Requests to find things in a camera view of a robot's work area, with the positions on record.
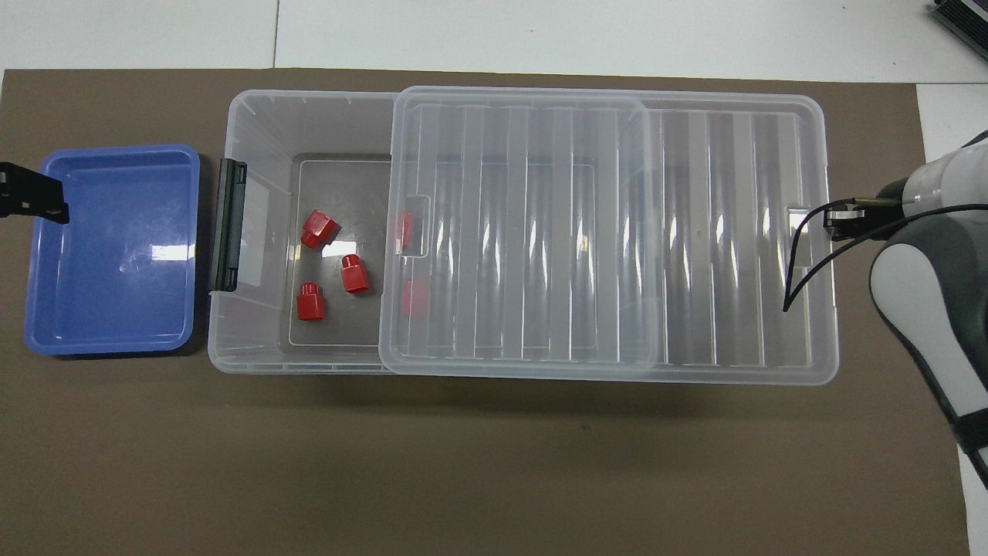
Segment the brown mat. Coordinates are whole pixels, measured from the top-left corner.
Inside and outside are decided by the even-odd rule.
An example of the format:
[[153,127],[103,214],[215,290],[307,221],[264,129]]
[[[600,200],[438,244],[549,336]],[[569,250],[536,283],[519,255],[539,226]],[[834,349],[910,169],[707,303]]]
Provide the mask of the brown mat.
[[[214,187],[244,89],[424,83],[809,95],[834,198],[923,162],[911,85],[308,69],[8,70],[0,159],[185,142]],[[0,221],[0,553],[967,553],[953,440],[868,296],[876,244],[837,263],[837,378],[738,387],[226,376],[201,340],[40,357],[31,227]]]

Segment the white tiled surface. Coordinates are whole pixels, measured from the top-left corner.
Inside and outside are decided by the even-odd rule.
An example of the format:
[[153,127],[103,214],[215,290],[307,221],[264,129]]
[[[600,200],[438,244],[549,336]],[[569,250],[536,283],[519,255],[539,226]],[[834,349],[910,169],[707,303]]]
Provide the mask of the white tiled surface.
[[[988,85],[919,85],[916,89],[927,160],[959,148],[988,129]],[[988,491],[960,456],[971,554],[988,555]]]
[[[314,66],[988,82],[930,4],[0,0],[0,81],[4,68]],[[923,85],[919,101],[928,158],[988,128],[988,85]],[[971,551],[988,556],[988,495],[961,469]]]

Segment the black bracket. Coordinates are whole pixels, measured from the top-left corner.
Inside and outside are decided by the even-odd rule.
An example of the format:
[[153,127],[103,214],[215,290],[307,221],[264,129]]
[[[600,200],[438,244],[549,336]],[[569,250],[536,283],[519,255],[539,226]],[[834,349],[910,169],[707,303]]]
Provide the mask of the black bracket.
[[0,218],[10,215],[68,224],[61,182],[13,162],[0,162]]
[[240,266],[240,236],[243,233],[247,164],[232,158],[219,163],[219,193],[216,197],[216,234],[212,244],[209,284],[213,291],[237,289]]

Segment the blue tray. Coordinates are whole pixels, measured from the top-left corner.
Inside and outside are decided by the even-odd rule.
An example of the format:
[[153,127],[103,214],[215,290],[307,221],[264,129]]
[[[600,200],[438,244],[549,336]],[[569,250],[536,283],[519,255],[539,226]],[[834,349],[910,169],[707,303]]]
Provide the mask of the blue tray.
[[24,339],[44,355],[167,351],[192,333],[199,156],[182,144],[53,152],[70,221],[35,220]]

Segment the clear plastic storage box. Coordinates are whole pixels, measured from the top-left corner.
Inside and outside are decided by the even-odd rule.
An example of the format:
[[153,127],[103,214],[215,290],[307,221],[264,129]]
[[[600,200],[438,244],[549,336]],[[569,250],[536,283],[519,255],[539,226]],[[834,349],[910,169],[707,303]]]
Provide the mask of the clear plastic storage box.
[[[221,370],[836,373],[833,275],[781,310],[794,226],[828,195],[823,115],[805,97],[248,91],[231,104],[226,154],[247,163],[248,187],[239,284],[212,294]],[[298,240],[315,208],[342,225],[321,253]],[[797,275],[830,249],[821,229],[804,245]],[[374,295],[343,293],[348,252]],[[308,280],[327,292],[320,323],[292,314]]]

